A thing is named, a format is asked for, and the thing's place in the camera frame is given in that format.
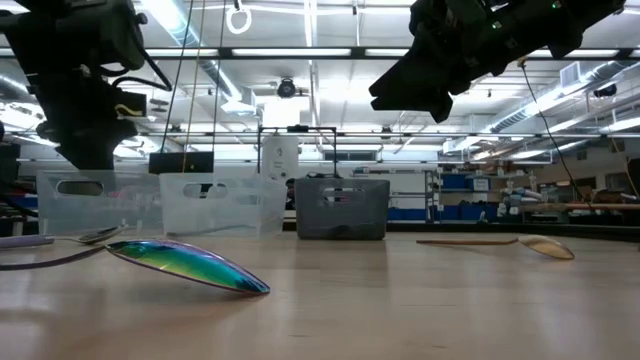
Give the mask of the wooden workbench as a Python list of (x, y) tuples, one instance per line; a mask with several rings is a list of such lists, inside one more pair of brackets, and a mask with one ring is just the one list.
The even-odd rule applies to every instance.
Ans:
[(539, 203), (520, 205), (519, 209), (521, 212), (563, 212), (570, 210), (640, 211), (640, 204)]

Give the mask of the black monitor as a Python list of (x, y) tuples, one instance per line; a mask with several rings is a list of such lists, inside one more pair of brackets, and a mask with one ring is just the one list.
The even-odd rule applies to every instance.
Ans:
[(152, 153), (149, 156), (148, 172), (163, 173), (212, 173), (212, 152)]

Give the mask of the shelf rack with blue bins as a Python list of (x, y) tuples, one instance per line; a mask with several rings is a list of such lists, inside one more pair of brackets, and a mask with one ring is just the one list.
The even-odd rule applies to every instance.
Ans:
[(487, 177), (428, 171), (425, 180), (426, 219), (433, 223), (491, 223), (498, 218), (498, 203), (491, 200)]

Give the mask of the clear plastic bin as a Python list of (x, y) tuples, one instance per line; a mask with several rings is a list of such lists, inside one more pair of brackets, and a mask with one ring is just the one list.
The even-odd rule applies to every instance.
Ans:
[(164, 233), (173, 238), (270, 238), (282, 231), (287, 188), (249, 177), (206, 173), (159, 176)]
[(36, 175), (39, 231), (81, 235), (124, 225), (134, 235), (163, 230), (159, 177), (86, 170)]

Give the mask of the iridescent rainbow spoon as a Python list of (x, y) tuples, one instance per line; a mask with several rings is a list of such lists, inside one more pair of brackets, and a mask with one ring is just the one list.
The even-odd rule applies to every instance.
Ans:
[(86, 259), (102, 251), (141, 267), (208, 286), (250, 295), (271, 292), (264, 281), (233, 261), (200, 247), (173, 240), (118, 241), (54, 260), (0, 264), (0, 271), (55, 267)]

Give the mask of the overhead rig light bar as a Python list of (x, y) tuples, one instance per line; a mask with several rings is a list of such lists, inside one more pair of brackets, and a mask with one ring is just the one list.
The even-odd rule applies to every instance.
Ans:
[[(409, 51), (403, 47), (287, 47), (287, 48), (149, 48), (152, 59), (355, 59), (395, 60)], [(640, 48), (579, 48), (565, 56), (566, 60), (640, 60)]]

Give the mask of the grey plastic bin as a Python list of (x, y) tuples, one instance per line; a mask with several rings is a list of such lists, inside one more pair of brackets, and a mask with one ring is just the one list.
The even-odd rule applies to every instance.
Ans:
[(381, 240), (390, 182), (301, 178), (295, 183), (296, 231), (302, 240)]

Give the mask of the white device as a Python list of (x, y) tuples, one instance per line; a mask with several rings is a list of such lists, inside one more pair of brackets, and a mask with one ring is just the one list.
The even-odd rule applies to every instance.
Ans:
[(299, 143), (293, 136), (273, 135), (262, 144), (260, 173), (264, 178), (284, 182), (295, 178), (299, 167)]

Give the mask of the light wooden spoon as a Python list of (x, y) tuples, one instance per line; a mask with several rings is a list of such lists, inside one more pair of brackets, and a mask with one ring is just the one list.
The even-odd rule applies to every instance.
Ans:
[(522, 235), (508, 241), (417, 240), (417, 243), (422, 245), (443, 246), (506, 246), (520, 244), (539, 254), (554, 259), (575, 259), (574, 253), (567, 246), (543, 235)]

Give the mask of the silver air duct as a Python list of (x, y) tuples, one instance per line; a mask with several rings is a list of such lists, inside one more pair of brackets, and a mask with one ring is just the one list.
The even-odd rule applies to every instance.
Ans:
[(595, 90), (638, 66), (640, 61), (633, 60), (572, 62), (559, 71), (558, 81), (537, 91), (529, 91), (520, 103), (496, 115), (482, 132), (499, 133), (538, 115), (540, 111), (568, 101), (574, 95)]

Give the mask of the purple-handled silver spoon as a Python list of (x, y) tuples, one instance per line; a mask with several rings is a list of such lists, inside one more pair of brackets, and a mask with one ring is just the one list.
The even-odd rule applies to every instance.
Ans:
[(105, 228), (85, 234), (78, 238), (53, 235), (22, 235), (0, 238), (0, 249), (26, 248), (53, 244), (55, 241), (71, 241), (83, 245), (96, 244), (119, 235), (128, 228), (127, 225)]

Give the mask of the black tube stand frame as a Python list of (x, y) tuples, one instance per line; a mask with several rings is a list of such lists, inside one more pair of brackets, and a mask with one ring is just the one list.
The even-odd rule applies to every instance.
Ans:
[(337, 169), (337, 164), (338, 164), (338, 160), (337, 160), (337, 138), (338, 138), (338, 131), (336, 127), (326, 127), (326, 126), (307, 126), (307, 125), (291, 125), (291, 126), (286, 126), (286, 127), (265, 127), (265, 126), (259, 126), (257, 128), (257, 172), (260, 173), (261, 172), (261, 160), (262, 160), (262, 133), (265, 132), (266, 130), (273, 130), (275, 134), (277, 134), (280, 130), (283, 130), (286, 133), (293, 133), (293, 134), (304, 134), (304, 133), (310, 133), (310, 132), (316, 132), (318, 133), (321, 137), (323, 137), (324, 132), (325, 131), (330, 131), (333, 134), (333, 178), (338, 178), (339, 177), (339, 173), (338, 173), (338, 169)]

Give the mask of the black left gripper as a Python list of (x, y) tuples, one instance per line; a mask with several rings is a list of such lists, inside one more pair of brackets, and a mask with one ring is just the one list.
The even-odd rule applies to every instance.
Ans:
[(129, 119), (146, 115), (144, 94), (99, 76), (31, 75), (29, 92), (45, 115), (37, 134), (58, 143), (56, 151), (79, 170), (113, 170), (115, 148), (136, 135)]

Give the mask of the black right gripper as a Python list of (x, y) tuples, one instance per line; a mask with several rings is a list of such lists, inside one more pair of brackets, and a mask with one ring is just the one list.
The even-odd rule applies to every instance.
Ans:
[(506, 0), (416, 0), (410, 7), (409, 51), (370, 87), (376, 111), (428, 112), (449, 118), (453, 100), (472, 81), (506, 69), (499, 58), (496, 14)]

